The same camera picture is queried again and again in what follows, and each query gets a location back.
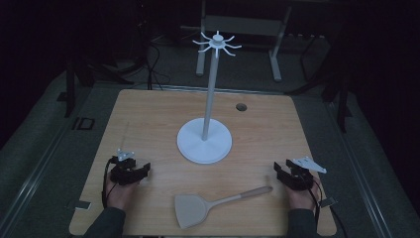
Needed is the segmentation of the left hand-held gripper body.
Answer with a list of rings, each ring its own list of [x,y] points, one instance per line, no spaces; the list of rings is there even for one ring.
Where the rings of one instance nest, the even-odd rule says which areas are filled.
[[[117,150],[117,154],[111,160],[111,163],[114,164],[114,168],[111,170],[112,182],[126,185],[137,181],[135,173],[137,162],[134,155],[134,152]]]

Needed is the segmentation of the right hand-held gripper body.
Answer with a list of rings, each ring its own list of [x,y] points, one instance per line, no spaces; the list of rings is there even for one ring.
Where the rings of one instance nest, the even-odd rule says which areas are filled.
[[[313,185],[313,176],[311,171],[325,174],[327,170],[309,157],[291,160],[299,169],[290,170],[291,181],[289,187],[293,190],[305,190]]]

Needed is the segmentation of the beige spatula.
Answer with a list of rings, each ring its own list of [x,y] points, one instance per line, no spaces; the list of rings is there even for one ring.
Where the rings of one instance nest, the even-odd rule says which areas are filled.
[[[209,211],[220,204],[253,197],[272,191],[271,186],[262,186],[236,195],[209,201],[198,194],[177,194],[174,197],[176,220],[181,229],[190,228],[202,223]]]

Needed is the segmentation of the white hook rack stand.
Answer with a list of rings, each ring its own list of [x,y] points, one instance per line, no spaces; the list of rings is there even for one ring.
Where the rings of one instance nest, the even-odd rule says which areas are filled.
[[[219,59],[221,52],[234,57],[228,49],[240,49],[232,46],[232,36],[225,39],[219,31],[212,37],[201,34],[203,41],[194,44],[204,46],[199,53],[211,52],[210,72],[207,86],[206,106],[203,118],[186,122],[178,131],[176,145],[181,155],[190,162],[199,165],[210,165],[222,161],[228,156],[233,146],[230,130],[220,121],[212,118]]]

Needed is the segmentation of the person's right hand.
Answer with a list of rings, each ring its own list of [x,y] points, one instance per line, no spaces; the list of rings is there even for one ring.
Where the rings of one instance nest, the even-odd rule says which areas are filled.
[[[314,178],[313,185],[309,190],[293,190],[285,188],[290,209],[308,209],[313,211],[320,197],[318,178]]]

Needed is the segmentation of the person's left hand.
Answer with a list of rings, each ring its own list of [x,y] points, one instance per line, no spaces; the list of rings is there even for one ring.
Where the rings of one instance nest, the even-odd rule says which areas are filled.
[[[126,211],[138,186],[139,184],[137,182],[119,185],[118,183],[109,181],[106,185],[107,206]]]

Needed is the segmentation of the black metal stand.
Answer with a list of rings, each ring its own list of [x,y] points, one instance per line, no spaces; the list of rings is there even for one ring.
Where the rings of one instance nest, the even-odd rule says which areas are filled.
[[[348,75],[333,74],[321,94],[324,102],[333,102],[336,96],[338,99],[337,124],[343,133],[346,129],[347,102],[349,95],[350,77]]]
[[[76,81],[79,80],[81,85],[85,85],[83,74],[82,58],[80,56],[70,57],[66,63],[65,91],[61,92],[57,98],[57,101],[65,103],[65,118],[68,118],[75,108]]]

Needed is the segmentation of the white desk frame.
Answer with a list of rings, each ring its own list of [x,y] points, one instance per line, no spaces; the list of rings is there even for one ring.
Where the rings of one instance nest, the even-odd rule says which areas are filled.
[[[255,35],[275,37],[275,45],[268,51],[269,63],[274,81],[282,81],[277,55],[282,39],[285,35],[286,26],[291,15],[292,7],[286,6],[281,20],[256,19],[234,16],[209,15],[206,11],[207,1],[201,0],[200,13],[200,41],[195,73],[198,76],[204,74],[206,52],[210,47],[212,37],[206,36],[207,32],[221,30],[229,34]]]

